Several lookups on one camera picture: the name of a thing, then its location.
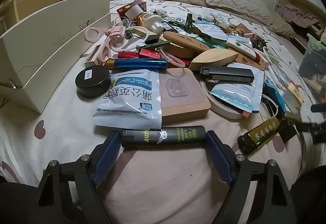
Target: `bed sheet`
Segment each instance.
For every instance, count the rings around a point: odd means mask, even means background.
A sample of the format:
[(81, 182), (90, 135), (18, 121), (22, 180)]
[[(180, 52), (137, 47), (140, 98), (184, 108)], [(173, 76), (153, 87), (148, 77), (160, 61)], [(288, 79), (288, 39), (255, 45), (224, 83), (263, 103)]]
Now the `bed sheet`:
[[(116, 13), (119, 6), (129, 2), (111, 1), (111, 12)], [(159, 0), (148, 0), (147, 6), (164, 8), (169, 16), (184, 18), (188, 12), (201, 14), (204, 11), (204, 7)], [(296, 72), (299, 66), (282, 43), (265, 27), (226, 13), (222, 15), (233, 24), (245, 24), (271, 43), (283, 59), (283, 70), (304, 94), (303, 120), (321, 121), (321, 115), (310, 113), (310, 105), (315, 101)], [(105, 140), (111, 128), (90, 123), (100, 98), (79, 97), (74, 83), (76, 75), (84, 68), (88, 52), (67, 73), (41, 115), (0, 98), (0, 174), (8, 181), (38, 186), (49, 161), (75, 161)], [(204, 125), (239, 153), (237, 137), (268, 116), (264, 107), (260, 110), (260, 114), (252, 114), (249, 122), (226, 120), (209, 111), (203, 119), (179, 125)], [(284, 145), (281, 138), (275, 136), (250, 159), (257, 162), (275, 159), (290, 188), (299, 175), (302, 160), (306, 160), (304, 169), (324, 162), (312, 158), (311, 149), (321, 148), (311, 146), (309, 135), (305, 139), (303, 145), (297, 137)], [(77, 200), (76, 191), (73, 186), (71, 188)], [(174, 151), (123, 151), (121, 148), (115, 166), (97, 189), (114, 223), (133, 224), (211, 223), (227, 191), (228, 186), (219, 179), (201, 148)], [(239, 223), (244, 223), (248, 217), (254, 191), (255, 183), (252, 183)]]

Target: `transparent plastic bin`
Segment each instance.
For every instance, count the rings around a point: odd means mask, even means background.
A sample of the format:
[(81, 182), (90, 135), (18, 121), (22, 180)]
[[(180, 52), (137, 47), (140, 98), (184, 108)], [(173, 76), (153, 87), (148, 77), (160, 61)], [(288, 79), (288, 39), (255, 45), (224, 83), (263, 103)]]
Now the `transparent plastic bin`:
[(319, 103), (326, 102), (326, 47), (312, 35), (299, 68), (299, 74), (307, 83)]

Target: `pile of items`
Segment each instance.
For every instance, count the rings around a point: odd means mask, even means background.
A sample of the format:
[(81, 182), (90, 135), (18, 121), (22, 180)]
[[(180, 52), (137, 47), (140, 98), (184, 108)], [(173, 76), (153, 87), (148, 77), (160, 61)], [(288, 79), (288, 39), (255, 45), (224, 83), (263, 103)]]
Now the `pile of items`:
[[(93, 124), (125, 129), (124, 146), (194, 144), (203, 140), (201, 128), (162, 125), (204, 117), (209, 109), (249, 119), (263, 102), (271, 118), (239, 136), (241, 151), (252, 154), (276, 133), (284, 142), (296, 135), (302, 95), (262, 37), (212, 15), (172, 19), (163, 10), (151, 11), (145, 0), (135, 0), (117, 10), (112, 28), (86, 30), (94, 49), (75, 82), (85, 97), (104, 94)], [(283, 96), (264, 80), (265, 70)]]

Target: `cream tube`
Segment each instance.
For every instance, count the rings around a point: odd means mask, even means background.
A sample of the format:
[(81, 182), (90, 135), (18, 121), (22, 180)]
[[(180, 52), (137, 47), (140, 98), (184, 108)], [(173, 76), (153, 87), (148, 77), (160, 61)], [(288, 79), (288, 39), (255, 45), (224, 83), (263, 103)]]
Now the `cream tube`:
[(244, 43), (240, 43), (236, 41), (236, 39), (228, 38), (227, 45), (230, 46), (232, 49), (239, 51), (240, 53), (247, 55), (249, 58), (253, 59), (254, 61), (260, 61), (260, 55), (251, 49), (248, 45)]

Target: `white logo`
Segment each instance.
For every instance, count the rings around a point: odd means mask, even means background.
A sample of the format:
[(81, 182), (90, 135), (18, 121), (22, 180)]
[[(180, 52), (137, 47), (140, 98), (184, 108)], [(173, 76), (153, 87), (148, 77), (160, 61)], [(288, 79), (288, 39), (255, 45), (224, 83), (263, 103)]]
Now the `white logo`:
[(166, 131), (161, 131), (160, 132), (161, 136), (159, 137), (159, 140), (157, 141), (156, 144), (160, 144), (162, 140), (165, 140), (167, 138), (167, 132)]

